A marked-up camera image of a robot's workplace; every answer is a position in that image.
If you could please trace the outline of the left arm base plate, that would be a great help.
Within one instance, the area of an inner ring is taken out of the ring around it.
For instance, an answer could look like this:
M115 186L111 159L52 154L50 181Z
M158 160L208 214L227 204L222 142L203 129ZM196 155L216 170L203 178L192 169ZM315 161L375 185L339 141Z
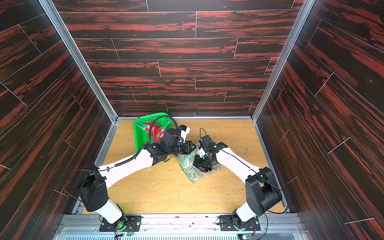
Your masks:
M105 218L102 218L99 231L112 233L138 232L141 227L142 218L140 215L125 215L113 224L110 224Z

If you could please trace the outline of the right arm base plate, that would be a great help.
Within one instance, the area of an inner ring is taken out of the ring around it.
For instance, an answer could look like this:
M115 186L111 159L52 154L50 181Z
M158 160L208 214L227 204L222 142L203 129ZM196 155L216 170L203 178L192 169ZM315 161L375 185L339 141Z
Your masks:
M260 231L260 223L258 217L253 217L244 222L234 215L220 215L216 224L220 226L221 231Z

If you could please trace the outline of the clear zip-top bag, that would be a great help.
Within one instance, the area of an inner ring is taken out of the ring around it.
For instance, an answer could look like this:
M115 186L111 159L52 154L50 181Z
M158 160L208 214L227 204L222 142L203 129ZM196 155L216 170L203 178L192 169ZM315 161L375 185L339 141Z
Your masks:
M193 184L199 179L219 171L222 166L218 163L207 165L208 159L201 157L198 149L194 149L189 155L179 155L177 160L182 171Z

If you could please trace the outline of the red green dragon fruit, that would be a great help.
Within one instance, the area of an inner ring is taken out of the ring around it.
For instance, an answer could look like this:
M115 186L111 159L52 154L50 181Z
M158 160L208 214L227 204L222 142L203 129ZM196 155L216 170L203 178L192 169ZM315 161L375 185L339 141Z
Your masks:
M157 124L152 125L152 123L146 123L144 130L148 132L150 142L154 143L163 138L165 132L164 127L160 127Z

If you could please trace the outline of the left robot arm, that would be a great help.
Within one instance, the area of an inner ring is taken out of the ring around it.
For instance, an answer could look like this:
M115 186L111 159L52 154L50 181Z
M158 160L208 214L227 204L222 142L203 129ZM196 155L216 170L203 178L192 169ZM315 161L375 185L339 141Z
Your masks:
M189 133L190 128L185 125L168 129L159 141L143 145L135 154L90 170L78 190L86 210L98 213L110 224L118 222L124 213L110 200L108 188L139 170L165 162L170 155L177 157L192 153L196 145L186 141Z

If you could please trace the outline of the green plastic perforated basket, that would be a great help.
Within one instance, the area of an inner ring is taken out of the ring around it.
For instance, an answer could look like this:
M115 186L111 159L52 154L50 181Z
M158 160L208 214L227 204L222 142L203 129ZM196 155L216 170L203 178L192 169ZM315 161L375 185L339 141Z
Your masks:
M158 142L164 136L165 130L174 128L175 123L167 116L167 113L156 113L139 117L134 121L136 151L149 139L151 143Z

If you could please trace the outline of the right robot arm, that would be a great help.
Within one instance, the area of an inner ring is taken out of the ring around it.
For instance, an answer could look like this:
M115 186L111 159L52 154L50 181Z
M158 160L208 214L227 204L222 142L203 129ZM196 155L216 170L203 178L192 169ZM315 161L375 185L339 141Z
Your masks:
M244 228L250 219L260 217L283 199L273 171L254 166L235 154L226 144L216 144L209 136L199 140L200 148L193 166L208 173L218 165L225 166L245 184L246 202L233 211L233 222Z

